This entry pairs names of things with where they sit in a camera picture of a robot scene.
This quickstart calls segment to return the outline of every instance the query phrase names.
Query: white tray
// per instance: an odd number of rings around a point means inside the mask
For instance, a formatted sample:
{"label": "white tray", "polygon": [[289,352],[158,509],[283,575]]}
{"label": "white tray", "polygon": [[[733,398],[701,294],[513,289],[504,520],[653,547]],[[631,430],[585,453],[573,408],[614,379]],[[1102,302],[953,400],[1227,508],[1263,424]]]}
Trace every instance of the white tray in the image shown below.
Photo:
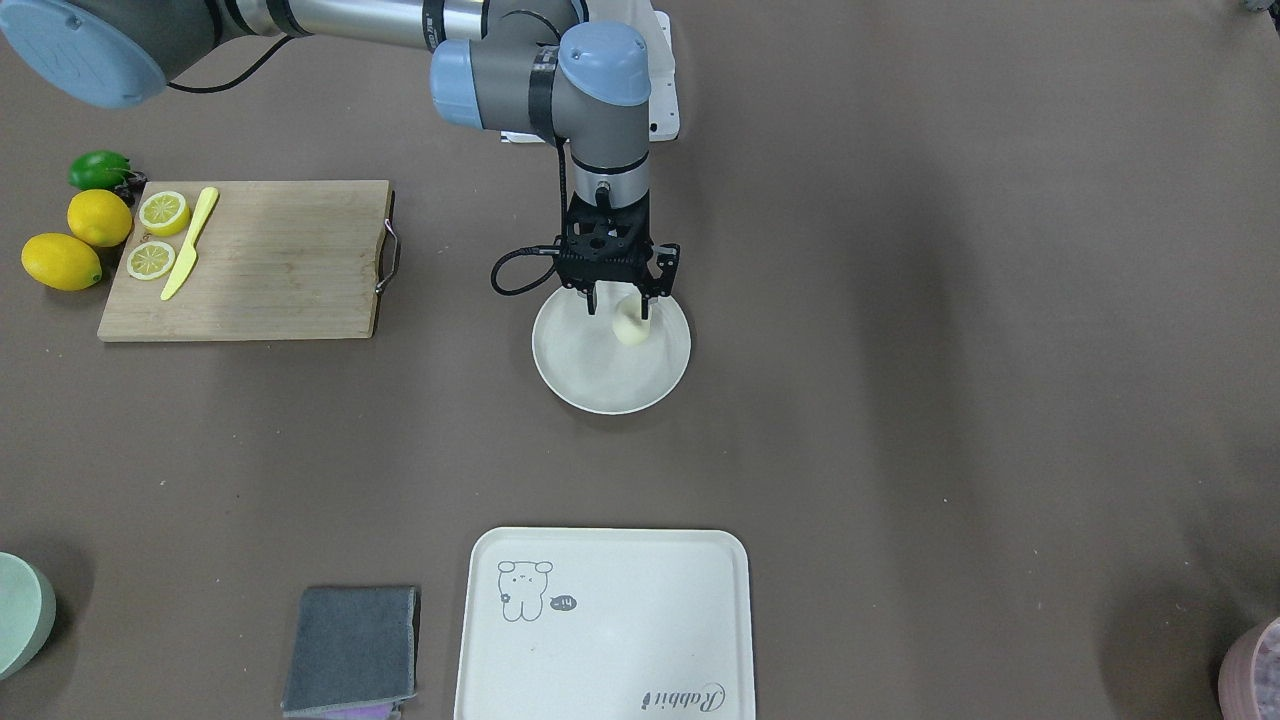
{"label": "white tray", "polygon": [[490,530],[453,716],[754,720],[749,591],[746,551],[719,530]]}

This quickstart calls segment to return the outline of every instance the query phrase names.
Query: white plate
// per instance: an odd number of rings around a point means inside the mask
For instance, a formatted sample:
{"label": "white plate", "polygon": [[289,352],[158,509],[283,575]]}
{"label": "white plate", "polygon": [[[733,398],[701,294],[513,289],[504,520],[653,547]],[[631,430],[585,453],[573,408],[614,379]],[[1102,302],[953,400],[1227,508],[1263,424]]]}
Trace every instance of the white plate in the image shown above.
{"label": "white plate", "polygon": [[636,346],[613,334],[613,309],[636,290],[595,283],[596,311],[568,288],[547,299],[534,320],[534,364],[564,402],[602,415],[636,413],[667,397],[689,366],[692,338],[673,297],[649,305],[649,338]]}
{"label": "white plate", "polygon": [[749,587],[746,551],[718,530],[490,530],[453,716],[754,720]]}

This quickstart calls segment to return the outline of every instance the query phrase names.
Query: green lime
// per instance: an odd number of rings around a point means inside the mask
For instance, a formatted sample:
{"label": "green lime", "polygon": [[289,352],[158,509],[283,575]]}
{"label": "green lime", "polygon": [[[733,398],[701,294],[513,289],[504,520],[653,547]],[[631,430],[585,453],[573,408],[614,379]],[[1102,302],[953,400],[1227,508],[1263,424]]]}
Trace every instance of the green lime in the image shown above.
{"label": "green lime", "polygon": [[110,150],[86,152],[67,170],[67,182],[79,190],[110,190],[129,174],[129,159]]}

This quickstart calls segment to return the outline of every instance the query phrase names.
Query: blue joint cap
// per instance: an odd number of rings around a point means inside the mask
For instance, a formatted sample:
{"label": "blue joint cap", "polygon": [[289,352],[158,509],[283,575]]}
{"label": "blue joint cap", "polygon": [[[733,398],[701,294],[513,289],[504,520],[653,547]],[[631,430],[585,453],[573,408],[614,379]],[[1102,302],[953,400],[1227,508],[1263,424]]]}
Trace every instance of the blue joint cap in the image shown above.
{"label": "blue joint cap", "polygon": [[168,82],[129,36],[63,0],[4,0],[0,31],[42,78],[90,105],[132,108]]}
{"label": "blue joint cap", "polygon": [[470,40],[445,40],[435,47],[431,55],[431,101],[445,120],[484,128],[471,69]]}
{"label": "blue joint cap", "polygon": [[559,67],[575,87],[600,102],[630,108],[649,100],[649,49],[623,23],[582,23],[561,38]]}

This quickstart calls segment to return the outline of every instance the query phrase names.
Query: metal handle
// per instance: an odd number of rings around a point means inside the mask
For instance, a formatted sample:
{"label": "metal handle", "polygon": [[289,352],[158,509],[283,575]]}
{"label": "metal handle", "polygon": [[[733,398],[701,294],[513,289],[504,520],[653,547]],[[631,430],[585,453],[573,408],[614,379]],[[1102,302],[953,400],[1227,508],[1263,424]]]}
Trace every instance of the metal handle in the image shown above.
{"label": "metal handle", "polygon": [[[387,232],[390,233],[392,240],[394,241],[394,247],[392,250],[392,269],[378,281],[378,284],[374,286],[374,295],[381,295],[383,291],[387,290],[387,283],[392,282],[392,278],[396,277],[396,272],[399,270],[399,236],[396,234],[396,228],[392,227],[390,218],[383,220],[383,227],[387,228]],[[378,263],[378,269],[379,274],[381,274],[381,261]]]}

